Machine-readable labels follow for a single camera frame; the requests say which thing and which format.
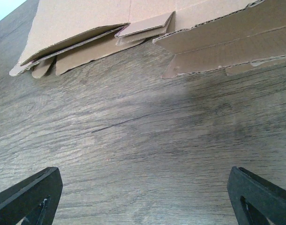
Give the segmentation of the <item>stack of flat cardboard sheets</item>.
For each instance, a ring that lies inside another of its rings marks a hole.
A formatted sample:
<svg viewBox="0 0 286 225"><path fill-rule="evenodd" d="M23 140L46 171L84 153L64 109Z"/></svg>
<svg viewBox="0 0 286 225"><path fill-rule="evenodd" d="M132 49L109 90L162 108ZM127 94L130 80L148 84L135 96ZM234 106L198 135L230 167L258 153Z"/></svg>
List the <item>stack of flat cardboard sheets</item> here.
<svg viewBox="0 0 286 225"><path fill-rule="evenodd" d="M26 46L11 76L48 58L131 25L136 33L157 29L176 12L179 29L240 10L248 0L41 0Z"/></svg>

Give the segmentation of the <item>cardboard box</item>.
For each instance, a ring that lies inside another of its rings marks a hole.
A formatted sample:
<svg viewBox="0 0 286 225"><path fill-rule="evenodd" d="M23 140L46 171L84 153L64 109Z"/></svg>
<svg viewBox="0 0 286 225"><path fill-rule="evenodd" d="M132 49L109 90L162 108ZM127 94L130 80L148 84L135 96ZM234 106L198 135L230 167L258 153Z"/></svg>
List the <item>cardboard box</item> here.
<svg viewBox="0 0 286 225"><path fill-rule="evenodd" d="M163 78L286 58L286 0L179 0Z"/></svg>

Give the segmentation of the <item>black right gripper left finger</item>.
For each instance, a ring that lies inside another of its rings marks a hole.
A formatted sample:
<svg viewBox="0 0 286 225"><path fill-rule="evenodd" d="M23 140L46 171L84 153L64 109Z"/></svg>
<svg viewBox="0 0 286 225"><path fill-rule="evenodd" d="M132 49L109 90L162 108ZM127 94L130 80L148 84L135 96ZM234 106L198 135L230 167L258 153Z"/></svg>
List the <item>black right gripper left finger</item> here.
<svg viewBox="0 0 286 225"><path fill-rule="evenodd" d="M51 225L63 182L57 167L47 167L0 192L0 225Z"/></svg>

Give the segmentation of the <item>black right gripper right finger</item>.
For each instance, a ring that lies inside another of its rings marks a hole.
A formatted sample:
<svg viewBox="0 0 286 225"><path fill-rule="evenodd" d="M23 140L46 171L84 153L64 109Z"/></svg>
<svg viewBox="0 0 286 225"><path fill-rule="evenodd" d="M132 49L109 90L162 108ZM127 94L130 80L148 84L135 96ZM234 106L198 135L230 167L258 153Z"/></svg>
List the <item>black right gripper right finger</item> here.
<svg viewBox="0 0 286 225"><path fill-rule="evenodd" d="M232 167L227 192L240 225L286 225L286 190L248 171Z"/></svg>

